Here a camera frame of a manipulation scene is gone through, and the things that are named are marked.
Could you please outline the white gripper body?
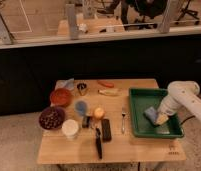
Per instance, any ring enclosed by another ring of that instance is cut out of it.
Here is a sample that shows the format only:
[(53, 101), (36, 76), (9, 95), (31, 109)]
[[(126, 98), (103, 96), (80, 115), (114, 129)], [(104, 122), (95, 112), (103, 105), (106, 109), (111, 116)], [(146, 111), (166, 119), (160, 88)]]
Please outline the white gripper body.
[(179, 108), (180, 104), (170, 95), (167, 95), (162, 99), (158, 111), (168, 116), (172, 116), (178, 111)]

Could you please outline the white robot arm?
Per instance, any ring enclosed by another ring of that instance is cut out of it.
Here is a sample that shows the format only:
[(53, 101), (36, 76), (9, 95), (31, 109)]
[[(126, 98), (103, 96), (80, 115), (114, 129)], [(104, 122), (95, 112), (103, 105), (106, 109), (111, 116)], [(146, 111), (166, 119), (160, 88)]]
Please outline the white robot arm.
[(162, 99), (158, 111), (168, 116), (174, 115), (182, 106), (201, 122), (200, 86), (195, 81), (173, 81), (167, 87), (167, 95)]

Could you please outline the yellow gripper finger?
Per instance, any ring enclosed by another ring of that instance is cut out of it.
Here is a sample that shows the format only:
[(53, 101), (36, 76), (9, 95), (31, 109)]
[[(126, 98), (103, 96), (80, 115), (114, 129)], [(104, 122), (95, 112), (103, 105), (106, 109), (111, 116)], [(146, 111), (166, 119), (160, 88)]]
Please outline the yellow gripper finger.
[(162, 125), (162, 124), (164, 124), (165, 122), (167, 122), (168, 119), (169, 119), (169, 117), (168, 117), (166, 114), (160, 113), (160, 114), (157, 116), (156, 124), (157, 124), (157, 125)]

